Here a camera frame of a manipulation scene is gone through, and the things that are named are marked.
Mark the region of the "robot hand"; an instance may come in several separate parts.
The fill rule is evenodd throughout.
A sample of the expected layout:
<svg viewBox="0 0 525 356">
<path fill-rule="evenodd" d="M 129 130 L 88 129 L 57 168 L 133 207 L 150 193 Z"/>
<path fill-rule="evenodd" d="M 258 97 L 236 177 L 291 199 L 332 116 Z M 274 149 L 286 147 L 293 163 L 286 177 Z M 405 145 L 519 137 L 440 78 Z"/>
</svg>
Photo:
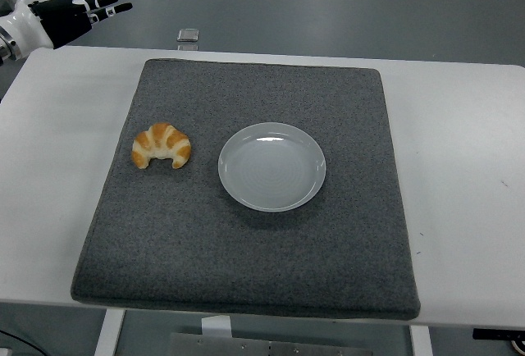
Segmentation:
<svg viewBox="0 0 525 356">
<path fill-rule="evenodd" d="M 129 11 L 120 0 L 16 0 L 1 18 L 1 61 L 28 57 L 38 48 L 58 49 L 97 23 Z"/>
</svg>

